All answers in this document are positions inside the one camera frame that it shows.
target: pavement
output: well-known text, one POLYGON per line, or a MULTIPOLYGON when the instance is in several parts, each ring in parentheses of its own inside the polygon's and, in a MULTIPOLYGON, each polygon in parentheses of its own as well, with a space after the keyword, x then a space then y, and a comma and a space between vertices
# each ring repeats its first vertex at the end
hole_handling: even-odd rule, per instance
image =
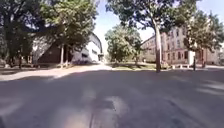
POLYGON ((0 128, 224 126, 222 69, 157 74, 97 65, 28 74, 0 76, 0 128))

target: building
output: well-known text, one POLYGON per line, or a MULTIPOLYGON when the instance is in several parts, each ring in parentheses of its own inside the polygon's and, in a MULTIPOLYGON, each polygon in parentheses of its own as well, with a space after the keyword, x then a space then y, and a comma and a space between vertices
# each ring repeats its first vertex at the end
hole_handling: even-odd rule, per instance
MULTIPOLYGON (((64 59, 68 57, 69 62, 76 61, 98 62, 102 60, 102 43, 99 38, 92 33, 89 37, 90 42, 81 52, 66 52, 64 59)), ((39 64, 57 64, 61 60, 61 48, 56 44, 48 44, 45 37, 38 38, 33 43, 33 62, 39 64)))
MULTIPOLYGON (((203 59, 208 64, 216 64, 218 62, 218 55, 220 54, 219 50, 215 50, 214 53, 212 53, 208 49, 205 49, 195 54, 195 52, 189 51, 185 47, 185 35, 186 29, 178 27, 173 28, 168 34, 161 34, 162 61, 165 61, 170 65, 192 65, 195 56, 197 63, 202 63, 203 59)), ((152 36, 143 42, 142 48, 145 49, 143 51, 143 56, 147 62, 155 62, 155 44, 155 36, 152 36)))
POLYGON ((93 33, 90 35, 90 42, 81 52, 74 52, 72 62, 76 61, 101 61, 102 44, 100 39, 93 33))

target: grass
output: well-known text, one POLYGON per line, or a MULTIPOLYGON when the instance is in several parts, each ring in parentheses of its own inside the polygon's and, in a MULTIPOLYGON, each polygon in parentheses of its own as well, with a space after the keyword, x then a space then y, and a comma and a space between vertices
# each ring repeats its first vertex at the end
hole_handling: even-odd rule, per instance
POLYGON ((145 63, 139 63, 135 64, 132 62, 127 62, 127 63, 110 63, 108 64, 115 70, 155 70, 155 64, 145 64, 145 63))

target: tree trunk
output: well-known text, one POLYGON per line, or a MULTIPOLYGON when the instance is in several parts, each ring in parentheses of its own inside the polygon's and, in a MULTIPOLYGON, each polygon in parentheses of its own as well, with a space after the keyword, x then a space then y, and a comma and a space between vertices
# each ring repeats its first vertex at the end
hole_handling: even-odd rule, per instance
POLYGON ((68 45, 66 45, 66 62, 65 62, 65 66, 68 67, 68 53, 69 53, 69 50, 68 50, 68 45))
POLYGON ((155 25, 156 36, 156 72, 161 71, 161 35, 158 26, 155 25))
POLYGON ((64 44, 61 45, 61 68, 63 68, 64 63, 64 44))
POLYGON ((135 55, 135 65, 136 65, 136 66, 138 65, 138 60, 139 60, 138 55, 135 55))
POLYGON ((4 58, 5 62, 6 62, 6 65, 11 65, 10 64, 10 54, 9 54, 9 50, 6 51, 6 55, 5 55, 5 58, 4 58))
POLYGON ((22 69, 22 56, 19 55, 19 69, 22 69))
POLYGON ((196 57, 194 56, 193 70, 196 70, 196 57))
POLYGON ((206 67, 206 62, 207 62, 207 49, 205 49, 206 52, 206 60, 204 58, 204 50, 202 50, 202 68, 206 67))

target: tree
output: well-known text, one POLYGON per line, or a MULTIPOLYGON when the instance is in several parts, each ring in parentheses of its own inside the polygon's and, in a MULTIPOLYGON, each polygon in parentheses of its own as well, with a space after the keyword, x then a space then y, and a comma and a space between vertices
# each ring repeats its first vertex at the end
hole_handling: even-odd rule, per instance
POLYGON ((221 47, 220 43, 224 41, 224 27, 216 15, 212 13, 207 15, 202 11, 197 11, 185 23, 187 35, 184 44, 189 50, 201 52, 203 49, 209 49, 213 52, 221 47))
POLYGON ((4 31, 3 28, 0 27, 0 59, 5 58, 5 53, 6 53, 6 42, 4 39, 4 31))
POLYGON ((27 51, 27 49, 21 50, 25 46, 23 42, 31 43, 29 41, 31 33, 38 31, 41 21, 38 15, 40 3, 41 0, 0 1, 0 27, 4 31, 5 59, 8 64, 12 65, 15 57, 27 51))
POLYGON ((135 59, 135 64, 138 64, 140 52, 143 50, 141 48, 142 40, 137 29, 133 27, 123 27, 126 31, 125 40, 131 45, 133 51, 133 58, 135 59))
POLYGON ((64 62, 64 46, 81 51, 89 41, 94 29, 97 4, 90 0, 65 0, 42 7, 42 16, 49 25, 54 43, 61 46, 61 66, 64 62))
POLYGON ((107 11, 113 11, 119 16, 122 24, 152 28, 156 36, 156 71, 161 68, 161 38, 160 32, 168 32, 176 25, 176 10, 180 7, 190 12, 198 0, 108 0, 107 11))
POLYGON ((133 53, 133 47, 126 40, 127 29, 123 26, 115 26, 109 30, 105 39, 108 42, 108 54, 111 61, 122 62, 133 53))

